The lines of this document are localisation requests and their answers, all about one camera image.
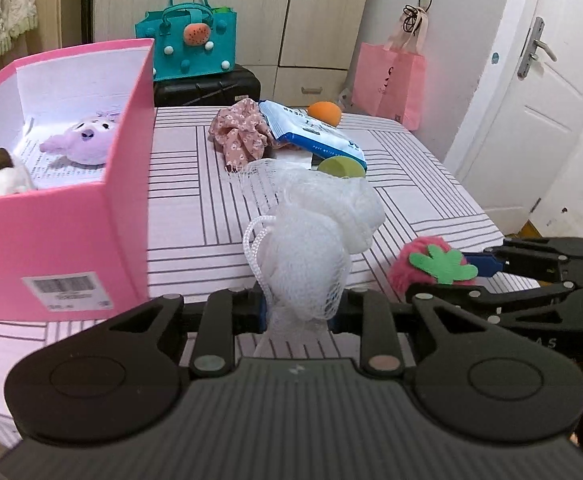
purple plush toy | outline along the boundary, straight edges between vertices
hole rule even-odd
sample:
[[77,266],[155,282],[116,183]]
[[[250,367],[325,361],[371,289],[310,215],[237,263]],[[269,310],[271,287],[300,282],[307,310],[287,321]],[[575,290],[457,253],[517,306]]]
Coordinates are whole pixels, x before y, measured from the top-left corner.
[[89,117],[62,135],[51,136],[41,144],[41,151],[65,155],[78,164],[99,166],[107,161],[109,147],[116,136],[116,126],[110,118]]

white wardrobe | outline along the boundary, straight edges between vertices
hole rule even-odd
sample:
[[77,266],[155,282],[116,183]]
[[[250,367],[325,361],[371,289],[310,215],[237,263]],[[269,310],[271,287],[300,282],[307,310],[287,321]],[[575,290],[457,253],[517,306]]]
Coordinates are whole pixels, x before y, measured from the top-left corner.
[[[174,3],[191,0],[174,0]],[[262,98],[289,106],[336,100],[343,89],[366,0],[209,0],[238,12],[236,62]],[[134,36],[146,10],[168,0],[94,0],[94,39]]]

hanging plush keychain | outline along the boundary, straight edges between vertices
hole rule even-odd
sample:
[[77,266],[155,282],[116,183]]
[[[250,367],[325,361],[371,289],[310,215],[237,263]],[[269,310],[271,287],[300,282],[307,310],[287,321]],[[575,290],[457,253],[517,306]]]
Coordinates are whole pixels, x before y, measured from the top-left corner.
[[420,237],[406,244],[389,270],[392,288],[404,296],[414,283],[475,285],[478,267],[440,237]]

wooden floor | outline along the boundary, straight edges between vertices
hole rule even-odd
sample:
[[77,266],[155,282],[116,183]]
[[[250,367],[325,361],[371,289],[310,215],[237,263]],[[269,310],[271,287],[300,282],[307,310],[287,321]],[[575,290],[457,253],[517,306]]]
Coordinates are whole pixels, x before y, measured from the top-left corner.
[[540,238],[540,233],[531,222],[527,222],[516,234],[508,235],[510,238]]

black suitcase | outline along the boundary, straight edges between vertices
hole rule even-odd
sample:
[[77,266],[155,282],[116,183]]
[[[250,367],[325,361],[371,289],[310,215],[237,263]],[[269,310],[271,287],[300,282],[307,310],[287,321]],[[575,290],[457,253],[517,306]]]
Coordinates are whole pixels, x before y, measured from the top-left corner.
[[154,83],[154,105],[232,106],[245,97],[260,99],[260,81],[248,69],[236,65],[231,72],[170,79]]

